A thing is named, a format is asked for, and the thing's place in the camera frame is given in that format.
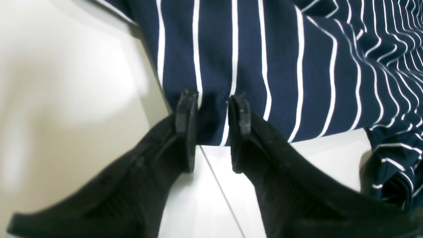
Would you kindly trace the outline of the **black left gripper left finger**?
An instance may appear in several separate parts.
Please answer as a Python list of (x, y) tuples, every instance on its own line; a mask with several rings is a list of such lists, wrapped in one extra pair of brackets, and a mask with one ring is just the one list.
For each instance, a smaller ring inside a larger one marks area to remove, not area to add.
[(61, 202), (15, 213), (18, 238), (157, 238), (174, 182), (195, 166), (198, 92), (184, 90), (174, 113), (130, 151)]

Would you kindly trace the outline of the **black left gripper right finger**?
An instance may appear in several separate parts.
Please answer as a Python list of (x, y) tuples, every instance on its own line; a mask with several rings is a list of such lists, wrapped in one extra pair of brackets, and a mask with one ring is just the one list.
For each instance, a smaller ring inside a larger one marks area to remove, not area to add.
[(300, 155), (243, 96), (229, 99), (233, 171), (252, 182), (268, 238), (416, 238), (414, 215), (354, 191)]

